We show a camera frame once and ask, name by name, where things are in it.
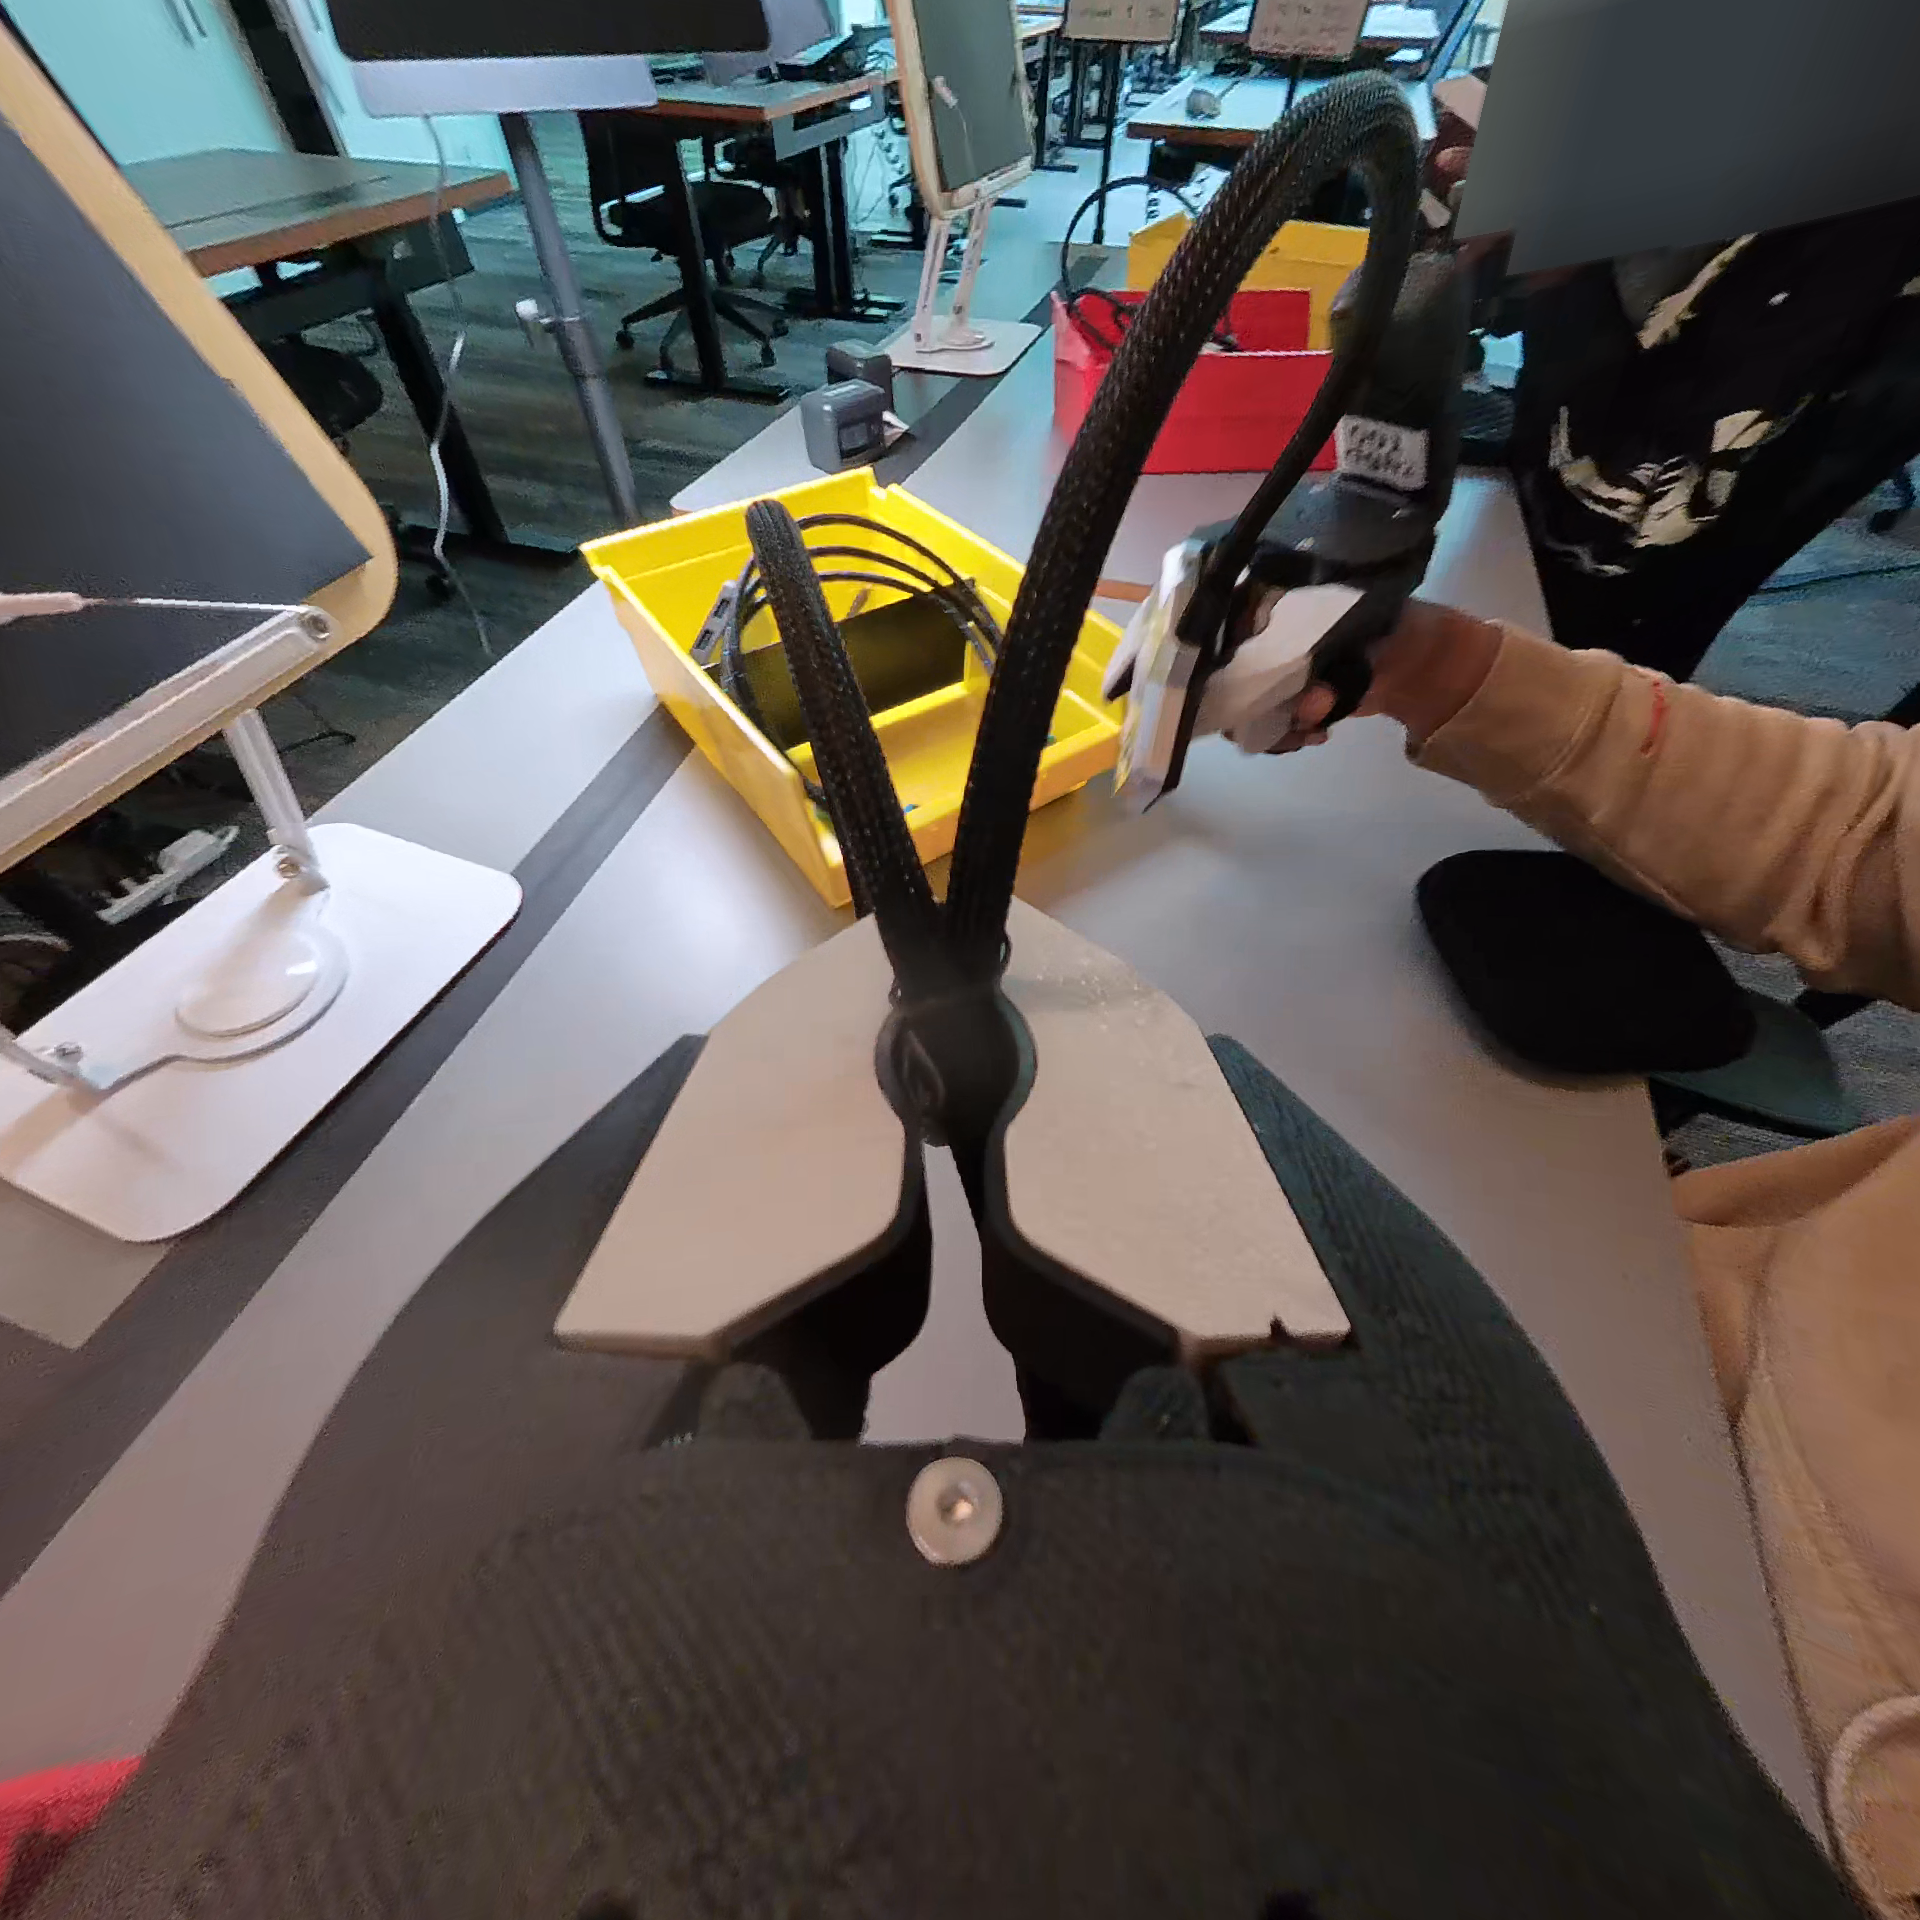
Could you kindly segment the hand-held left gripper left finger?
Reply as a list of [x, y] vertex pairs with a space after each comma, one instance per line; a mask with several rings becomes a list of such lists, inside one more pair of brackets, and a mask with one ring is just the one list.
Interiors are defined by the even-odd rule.
[[727, 1358], [902, 1244], [922, 1148], [877, 1083], [893, 973], [855, 921], [705, 1039], [556, 1320], [566, 1349]]

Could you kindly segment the person's right forearm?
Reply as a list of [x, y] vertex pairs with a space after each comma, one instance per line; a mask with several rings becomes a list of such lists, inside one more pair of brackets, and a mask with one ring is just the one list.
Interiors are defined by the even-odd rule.
[[1918, 730], [1764, 707], [1498, 626], [1410, 760], [1815, 988], [1918, 1009]]

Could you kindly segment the person's beige hoodie torso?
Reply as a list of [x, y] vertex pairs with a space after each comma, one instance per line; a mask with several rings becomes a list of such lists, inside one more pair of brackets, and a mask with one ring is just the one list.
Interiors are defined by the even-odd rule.
[[1672, 1199], [1835, 1860], [1918, 1916], [1918, 1119]]

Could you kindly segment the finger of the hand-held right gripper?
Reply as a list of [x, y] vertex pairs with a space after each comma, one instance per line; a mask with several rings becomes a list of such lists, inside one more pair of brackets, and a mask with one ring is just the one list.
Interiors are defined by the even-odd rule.
[[1310, 586], [1264, 596], [1250, 637], [1205, 679], [1187, 741], [1228, 738], [1238, 754], [1290, 754], [1327, 730], [1335, 695], [1314, 653], [1364, 608], [1360, 587]]
[[1224, 646], [1224, 587], [1212, 581], [1217, 542], [1184, 539], [1163, 554], [1159, 581], [1129, 614], [1099, 692], [1120, 701], [1115, 804], [1146, 812], [1176, 791], [1197, 706]]

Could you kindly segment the black divider plate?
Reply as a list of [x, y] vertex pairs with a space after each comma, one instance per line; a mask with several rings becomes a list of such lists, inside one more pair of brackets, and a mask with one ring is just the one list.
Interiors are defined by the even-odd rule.
[[[862, 608], [836, 616], [836, 626], [872, 716], [962, 681], [973, 660], [970, 635], [923, 595]], [[766, 614], [753, 616], [739, 667], [753, 725], [776, 747], [800, 743], [806, 738], [800, 692]]]

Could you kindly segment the small grey device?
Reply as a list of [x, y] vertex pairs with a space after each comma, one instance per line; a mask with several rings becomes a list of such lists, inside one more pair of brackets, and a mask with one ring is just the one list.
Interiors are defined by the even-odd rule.
[[872, 468], [905, 433], [890, 384], [836, 378], [798, 404], [806, 460], [822, 473]]

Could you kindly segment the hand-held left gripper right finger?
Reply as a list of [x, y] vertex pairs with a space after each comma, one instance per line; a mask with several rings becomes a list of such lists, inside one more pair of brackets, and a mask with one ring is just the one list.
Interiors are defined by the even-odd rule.
[[1341, 1344], [1350, 1312], [1203, 1025], [1026, 902], [1004, 934], [1018, 1073], [998, 1172], [1014, 1248], [1182, 1358]]

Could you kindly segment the black monitor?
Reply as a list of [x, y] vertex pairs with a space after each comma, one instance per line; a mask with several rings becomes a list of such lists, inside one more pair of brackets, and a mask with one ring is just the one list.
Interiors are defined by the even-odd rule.
[[764, 2], [324, 2], [371, 119], [654, 108], [654, 55], [761, 55]]

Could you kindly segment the person's right hand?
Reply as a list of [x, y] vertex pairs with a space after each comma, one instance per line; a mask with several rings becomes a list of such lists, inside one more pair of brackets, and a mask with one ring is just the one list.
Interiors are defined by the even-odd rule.
[[[1397, 625], [1364, 649], [1368, 689], [1353, 716], [1384, 716], [1404, 727], [1410, 747], [1441, 730], [1492, 673], [1504, 626], [1470, 611], [1410, 596]], [[1314, 679], [1264, 718], [1248, 718], [1233, 741], [1245, 754], [1294, 754], [1327, 741], [1335, 716], [1335, 687]]]

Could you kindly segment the dark desk with wooden edge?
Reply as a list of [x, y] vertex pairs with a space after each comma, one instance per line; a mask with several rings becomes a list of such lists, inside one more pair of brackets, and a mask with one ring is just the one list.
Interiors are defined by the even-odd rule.
[[209, 150], [136, 161], [125, 178], [206, 282], [255, 273], [251, 289], [230, 296], [255, 343], [364, 316], [423, 441], [440, 448], [458, 539], [495, 554], [534, 554], [510, 534], [410, 310], [410, 294], [458, 287], [469, 273], [453, 211], [510, 203], [515, 186], [506, 172]]

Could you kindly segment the white board stand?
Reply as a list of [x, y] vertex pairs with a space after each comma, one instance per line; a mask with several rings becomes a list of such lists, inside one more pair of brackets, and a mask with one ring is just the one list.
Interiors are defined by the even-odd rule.
[[[893, 372], [998, 378], [1040, 340], [1040, 322], [1034, 320], [973, 316], [994, 205], [996, 197], [983, 197], [967, 211], [930, 219], [912, 322], [880, 347]], [[962, 234], [962, 266], [952, 296], [942, 301], [947, 240], [955, 232]]]
[[27, 1031], [3, 1030], [3, 1186], [113, 1240], [251, 1190], [515, 921], [510, 873], [304, 816], [259, 701], [339, 641], [319, 605], [3, 595], [3, 626], [95, 611], [238, 620], [226, 646], [3, 780], [3, 851], [221, 730], [268, 851]]

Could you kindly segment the black office chair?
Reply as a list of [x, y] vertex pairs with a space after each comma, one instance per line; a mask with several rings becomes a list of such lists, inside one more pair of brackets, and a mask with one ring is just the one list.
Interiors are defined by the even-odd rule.
[[637, 347], [637, 326], [666, 320], [654, 384], [700, 390], [745, 403], [784, 403], [776, 340], [786, 320], [730, 282], [742, 245], [775, 232], [761, 186], [688, 178], [679, 143], [640, 112], [577, 115], [594, 234], [616, 251], [668, 257], [679, 287], [622, 315], [616, 349]]

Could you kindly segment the grey monitor pole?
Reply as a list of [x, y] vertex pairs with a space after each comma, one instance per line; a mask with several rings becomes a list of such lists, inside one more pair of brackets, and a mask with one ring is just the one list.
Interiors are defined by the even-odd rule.
[[499, 115], [499, 132], [510, 150], [521, 219], [534, 247], [544, 306], [540, 320], [526, 320], [534, 333], [544, 333], [571, 378], [577, 411], [594, 449], [605, 494], [610, 501], [610, 527], [629, 529], [640, 523], [632, 464], [626, 436], [621, 431], [616, 404], [610, 394], [610, 377], [594, 330], [583, 316], [583, 289], [568, 256], [563, 217], [551, 197], [551, 184], [540, 155], [534, 127], [530, 115]]

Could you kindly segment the white power strip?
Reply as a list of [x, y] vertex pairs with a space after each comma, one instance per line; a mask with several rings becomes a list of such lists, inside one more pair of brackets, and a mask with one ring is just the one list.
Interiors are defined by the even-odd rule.
[[99, 923], [132, 923], [135, 919], [155, 911], [161, 904], [177, 904], [187, 880], [215, 867], [238, 839], [238, 826], [220, 828], [187, 828], [172, 841], [163, 841], [155, 851], [142, 854], [141, 864], [116, 878], [92, 907]]

